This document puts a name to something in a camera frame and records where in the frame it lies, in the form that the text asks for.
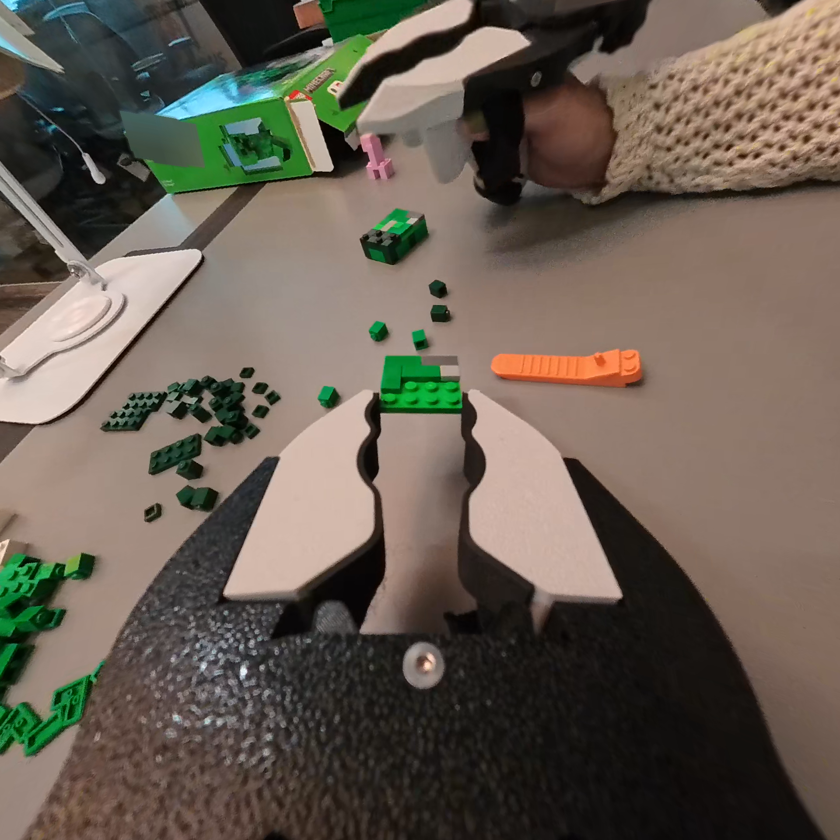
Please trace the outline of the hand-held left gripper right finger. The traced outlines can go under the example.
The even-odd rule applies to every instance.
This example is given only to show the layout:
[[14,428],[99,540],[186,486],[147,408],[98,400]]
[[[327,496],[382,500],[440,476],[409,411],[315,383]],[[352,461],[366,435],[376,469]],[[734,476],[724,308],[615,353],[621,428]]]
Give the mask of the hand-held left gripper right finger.
[[616,606],[623,592],[560,451],[481,391],[463,400],[468,482],[458,578],[476,602],[458,626],[539,633],[557,604]]

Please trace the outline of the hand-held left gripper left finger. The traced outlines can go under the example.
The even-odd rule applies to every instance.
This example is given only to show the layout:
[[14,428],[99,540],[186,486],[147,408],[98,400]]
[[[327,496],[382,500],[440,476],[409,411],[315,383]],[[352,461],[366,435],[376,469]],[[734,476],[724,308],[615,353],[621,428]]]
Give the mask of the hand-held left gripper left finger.
[[363,445],[377,433],[373,391],[296,436],[276,468],[224,588],[229,601],[299,601],[375,535],[376,494]]

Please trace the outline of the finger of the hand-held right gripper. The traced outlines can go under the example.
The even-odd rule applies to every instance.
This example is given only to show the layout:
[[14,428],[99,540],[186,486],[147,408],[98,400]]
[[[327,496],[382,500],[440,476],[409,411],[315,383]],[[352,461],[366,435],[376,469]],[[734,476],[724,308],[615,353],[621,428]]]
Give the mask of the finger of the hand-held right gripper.
[[423,146],[442,184],[472,165],[478,186],[521,186],[522,93],[509,71],[529,46],[513,29],[478,29],[448,53],[383,80],[359,127]]
[[456,47],[477,21],[476,2],[447,1],[384,32],[352,68],[338,95],[342,110],[370,100],[389,78]]

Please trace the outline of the green lego build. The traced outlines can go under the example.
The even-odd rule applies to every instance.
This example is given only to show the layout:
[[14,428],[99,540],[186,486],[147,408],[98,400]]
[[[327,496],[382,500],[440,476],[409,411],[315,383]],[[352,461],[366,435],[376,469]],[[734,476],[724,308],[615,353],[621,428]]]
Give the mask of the green lego build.
[[462,406],[458,356],[386,355],[382,414],[460,414]]

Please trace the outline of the person's right forearm, cream knit sleeve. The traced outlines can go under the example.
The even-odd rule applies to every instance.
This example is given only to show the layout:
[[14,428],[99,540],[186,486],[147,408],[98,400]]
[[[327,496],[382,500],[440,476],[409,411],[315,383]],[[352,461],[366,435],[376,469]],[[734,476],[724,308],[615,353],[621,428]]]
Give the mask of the person's right forearm, cream knit sleeve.
[[783,14],[630,77],[599,76],[616,141],[599,192],[745,192],[839,180],[839,2]]

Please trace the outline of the pink lego figure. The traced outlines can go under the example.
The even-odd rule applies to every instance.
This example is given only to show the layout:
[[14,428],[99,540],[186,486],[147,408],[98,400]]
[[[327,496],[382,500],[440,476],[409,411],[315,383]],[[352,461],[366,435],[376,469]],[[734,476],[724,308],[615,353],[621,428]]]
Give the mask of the pink lego figure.
[[387,181],[393,178],[395,171],[392,159],[385,155],[382,141],[377,134],[362,134],[360,146],[368,156],[365,170],[370,180]]

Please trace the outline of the green and black lego head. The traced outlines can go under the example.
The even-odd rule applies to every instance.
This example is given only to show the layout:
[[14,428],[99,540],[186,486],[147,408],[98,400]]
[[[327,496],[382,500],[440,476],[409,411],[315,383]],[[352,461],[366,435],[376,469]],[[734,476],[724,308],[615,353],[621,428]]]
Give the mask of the green and black lego head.
[[394,266],[427,237],[427,220],[423,213],[395,208],[360,237],[360,244],[367,259]]

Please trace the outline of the green lego box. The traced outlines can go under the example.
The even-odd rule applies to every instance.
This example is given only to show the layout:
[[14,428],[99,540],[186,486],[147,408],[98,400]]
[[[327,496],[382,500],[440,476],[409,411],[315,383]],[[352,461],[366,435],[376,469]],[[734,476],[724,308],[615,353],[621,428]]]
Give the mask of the green lego box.
[[338,96],[372,45],[355,35],[229,72],[155,114],[124,113],[124,132],[169,194],[330,173],[359,147],[362,107]]

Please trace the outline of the person's right hand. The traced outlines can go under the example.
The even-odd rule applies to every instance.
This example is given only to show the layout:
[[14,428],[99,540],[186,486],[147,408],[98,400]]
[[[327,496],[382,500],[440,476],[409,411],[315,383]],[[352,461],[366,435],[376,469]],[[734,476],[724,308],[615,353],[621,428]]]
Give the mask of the person's right hand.
[[566,73],[563,83],[523,102],[528,179],[566,193],[595,193],[605,183],[616,132],[603,91]]

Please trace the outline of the green printed packaging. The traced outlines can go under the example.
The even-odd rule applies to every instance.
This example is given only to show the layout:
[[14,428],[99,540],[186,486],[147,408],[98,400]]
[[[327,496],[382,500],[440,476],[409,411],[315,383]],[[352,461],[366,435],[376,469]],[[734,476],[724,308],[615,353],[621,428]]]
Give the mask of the green printed packaging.
[[334,44],[382,32],[411,16],[425,1],[319,1]]

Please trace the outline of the pile of dark green pieces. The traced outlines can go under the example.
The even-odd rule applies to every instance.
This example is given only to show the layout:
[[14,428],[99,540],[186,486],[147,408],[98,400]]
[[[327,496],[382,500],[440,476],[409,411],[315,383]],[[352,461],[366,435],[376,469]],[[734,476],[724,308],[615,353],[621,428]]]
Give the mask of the pile of dark green pieces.
[[99,429],[111,436],[138,434],[154,424],[155,417],[179,424],[174,438],[158,443],[144,457],[146,473],[173,476],[176,504],[183,509],[209,513],[221,492],[203,484],[207,477],[205,450],[241,445],[261,433],[261,424],[280,403],[281,394],[267,381],[256,379],[256,369],[245,366],[236,376],[212,374],[173,381],[158,390],[128,394],[106,415]]

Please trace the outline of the orange brick separator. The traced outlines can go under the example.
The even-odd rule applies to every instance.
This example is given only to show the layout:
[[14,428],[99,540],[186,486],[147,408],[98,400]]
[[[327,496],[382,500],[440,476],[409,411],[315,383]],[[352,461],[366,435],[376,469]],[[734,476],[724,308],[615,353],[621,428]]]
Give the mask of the orange brick separator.
[[500,353],[490,363],[503,380],[548,384],[625,387],[644,377],[639,353],[609,350],[591,355]]

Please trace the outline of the pile of bright green pieces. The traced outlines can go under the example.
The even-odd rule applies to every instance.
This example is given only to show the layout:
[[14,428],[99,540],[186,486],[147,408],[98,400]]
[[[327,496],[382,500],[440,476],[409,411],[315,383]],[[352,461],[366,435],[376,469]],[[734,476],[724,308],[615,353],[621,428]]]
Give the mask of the pile of bright green pieces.
[[36,637],[65,618],[66,610],[52,604],[58,589],[90,578],[97,559],[78,553],[46,562],[29,554],[26,542],[11,539],[1,549],[1,753],[17,744],[32,757],[82,720],[102,667],[55,689],[45,715],[26,701],[9,706],[7,694],[25,672]]

